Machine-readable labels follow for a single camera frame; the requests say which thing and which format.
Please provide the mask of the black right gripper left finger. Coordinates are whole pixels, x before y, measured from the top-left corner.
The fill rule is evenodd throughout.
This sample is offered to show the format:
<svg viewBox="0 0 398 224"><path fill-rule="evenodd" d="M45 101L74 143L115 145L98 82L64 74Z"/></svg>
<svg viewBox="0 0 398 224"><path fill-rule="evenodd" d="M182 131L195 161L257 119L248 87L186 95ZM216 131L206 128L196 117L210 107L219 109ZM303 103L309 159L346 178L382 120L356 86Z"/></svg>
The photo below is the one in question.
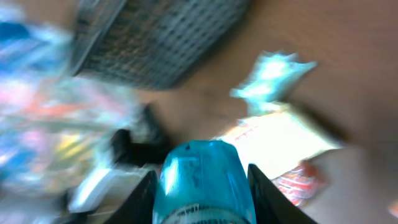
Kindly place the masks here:
<svg viewBox="0 0 398 224"><path fill-rule="evenodd" d="M156 172L148 172L104 224L151 224L157 183Z"/></svg>

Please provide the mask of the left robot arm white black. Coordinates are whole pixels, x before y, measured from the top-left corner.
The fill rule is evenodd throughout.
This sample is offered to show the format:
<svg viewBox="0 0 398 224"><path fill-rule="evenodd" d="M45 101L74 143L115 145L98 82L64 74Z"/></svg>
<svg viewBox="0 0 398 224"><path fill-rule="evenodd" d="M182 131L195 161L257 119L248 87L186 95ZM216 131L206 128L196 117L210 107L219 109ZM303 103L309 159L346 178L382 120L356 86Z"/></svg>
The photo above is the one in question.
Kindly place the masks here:
<svg viewBox="0 0 398 224"><path fill-rule="evenodd" d="M70 212L86 213L97 209L122 177L130 178L123 171L124 168L132 168L136 175L138 171L145 169L145 165L163 164L172 148L171 140L155 117L151 104L144 107L142 118L147 126L146 140L135 142L132 131L117 130L111 139L112 164L107 168L94 170L77 187L68 202Z"/></svg>

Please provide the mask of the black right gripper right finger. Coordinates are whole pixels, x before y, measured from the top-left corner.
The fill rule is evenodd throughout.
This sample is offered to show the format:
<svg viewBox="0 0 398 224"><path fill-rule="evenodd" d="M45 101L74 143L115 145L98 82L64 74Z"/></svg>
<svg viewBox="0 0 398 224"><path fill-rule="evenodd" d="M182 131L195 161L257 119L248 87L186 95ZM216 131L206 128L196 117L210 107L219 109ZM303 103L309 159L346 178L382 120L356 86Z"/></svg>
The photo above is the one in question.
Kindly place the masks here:
<svg viewBox="0 0 398 224"><path fill-rule="evenodd" d="M316 224L254 165L248 165L248 182L258 224Z"/></svg>

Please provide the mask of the red Top chocolate bar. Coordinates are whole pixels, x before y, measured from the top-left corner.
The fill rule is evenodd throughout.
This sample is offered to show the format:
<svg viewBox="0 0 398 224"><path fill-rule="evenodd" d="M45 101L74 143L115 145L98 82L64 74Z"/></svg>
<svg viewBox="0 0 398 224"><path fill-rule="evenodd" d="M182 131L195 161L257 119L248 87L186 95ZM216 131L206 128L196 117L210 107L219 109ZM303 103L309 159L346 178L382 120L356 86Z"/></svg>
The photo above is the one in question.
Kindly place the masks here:
<svg viewBox="0 0 398 224"><path fill-rule="evenodd" d="M327 185L322 171L310 161L272 180L272 183L296 207L302 207Z"/></svg>

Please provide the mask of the teal snack packet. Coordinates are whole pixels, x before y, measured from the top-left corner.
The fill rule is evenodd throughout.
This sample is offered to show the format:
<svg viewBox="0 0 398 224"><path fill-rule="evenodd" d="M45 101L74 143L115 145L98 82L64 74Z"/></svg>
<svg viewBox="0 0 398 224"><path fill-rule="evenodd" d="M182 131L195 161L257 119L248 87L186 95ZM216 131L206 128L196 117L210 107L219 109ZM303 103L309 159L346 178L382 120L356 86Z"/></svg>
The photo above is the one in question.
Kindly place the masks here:
<svg viewBox="0 0 398 224"><path fill-rule="evenodd" d="M262 52L249 74L237 87L230 90L233 98L243 99L248 115L259 116L277 108L276 103L317 63L299 62L298 54Z"/></svg>

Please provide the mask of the teal mouthwash bottle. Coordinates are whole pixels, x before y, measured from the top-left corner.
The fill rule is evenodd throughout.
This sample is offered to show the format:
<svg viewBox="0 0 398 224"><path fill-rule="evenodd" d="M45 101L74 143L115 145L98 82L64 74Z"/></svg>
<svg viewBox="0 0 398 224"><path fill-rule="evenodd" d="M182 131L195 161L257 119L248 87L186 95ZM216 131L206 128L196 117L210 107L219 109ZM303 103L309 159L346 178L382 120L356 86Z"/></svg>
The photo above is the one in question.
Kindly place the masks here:
<svg viewBox="0 0 398 224"><path fill-rule="evenodd" d="M256 223L248 179L236 148L189 141L167 155L153 223Z"/></svg>

